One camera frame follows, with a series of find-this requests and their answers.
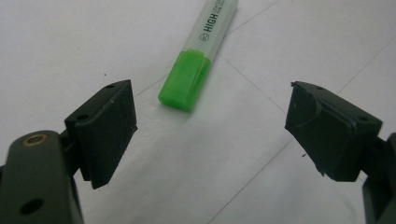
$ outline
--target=highlighter cap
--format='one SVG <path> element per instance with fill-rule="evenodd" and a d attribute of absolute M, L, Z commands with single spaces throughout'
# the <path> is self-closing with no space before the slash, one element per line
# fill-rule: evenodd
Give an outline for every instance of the highlighter cap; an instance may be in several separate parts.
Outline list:
<path fill-rule="evenodd" d="M 158 96 L 164 105 L 191 112 L 203 87 L 211 62 L 197 50 L 181 51 Z"/>

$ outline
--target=green highlighter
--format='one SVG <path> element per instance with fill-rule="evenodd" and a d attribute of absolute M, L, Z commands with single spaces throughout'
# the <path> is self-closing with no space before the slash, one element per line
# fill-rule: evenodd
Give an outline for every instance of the green highlighter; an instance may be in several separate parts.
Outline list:
<path fill-rule="evenodd" d="M 187 112 L 194 109 L 237 5 L 238 0 L 205 2 L 158 96 L 163 104 Z"/>

